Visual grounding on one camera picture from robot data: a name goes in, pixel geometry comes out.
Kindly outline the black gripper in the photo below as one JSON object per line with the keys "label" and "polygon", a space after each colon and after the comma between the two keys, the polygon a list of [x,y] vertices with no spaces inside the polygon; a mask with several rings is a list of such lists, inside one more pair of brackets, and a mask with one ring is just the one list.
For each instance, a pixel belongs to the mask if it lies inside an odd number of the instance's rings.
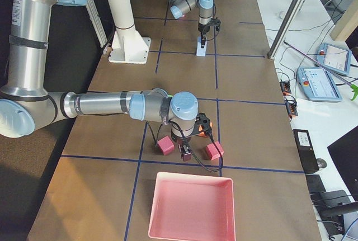
{"label": "black gripper", "polygon": [[[189,142],[193,136],[199,134],[199,126],[202,125],[204,129],[209,127],[210,119],[205,113],[198,113],[193,120],[171,120],[171,139],[175,143],[182,143],[184,140]],[[192,152],[187,145],[181,147],[181,158],[184,162],[191,160]]]}
{"label": "black gripper", "polygon": [[216,18],[212,18],[208,23],[198,23],[198,31],[200,32],[200,47],[202,49],[206,48],[206,34],[210,31],[210,28],[214,27],[214,35],[216,32],[219,33],[221,27],[221,20]]}

